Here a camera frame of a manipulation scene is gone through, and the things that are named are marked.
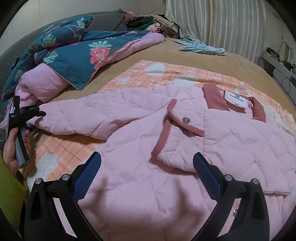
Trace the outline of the person's left hand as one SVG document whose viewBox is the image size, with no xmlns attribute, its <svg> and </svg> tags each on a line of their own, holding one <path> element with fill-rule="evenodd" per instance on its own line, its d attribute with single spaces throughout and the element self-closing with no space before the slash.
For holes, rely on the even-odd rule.
<svg viewBox="0 0 296 241">
<path fill-rule="evenodd" d="M 15 137 L 18 134 L 18 128 L 13 128 L 10 131 L 9 137 L 4 144 L 3 161 L 10 170 L 10 172 L 16 176 L 19 169 L 18 162 L 16 160 L 16 144 Z"/>
</svg>

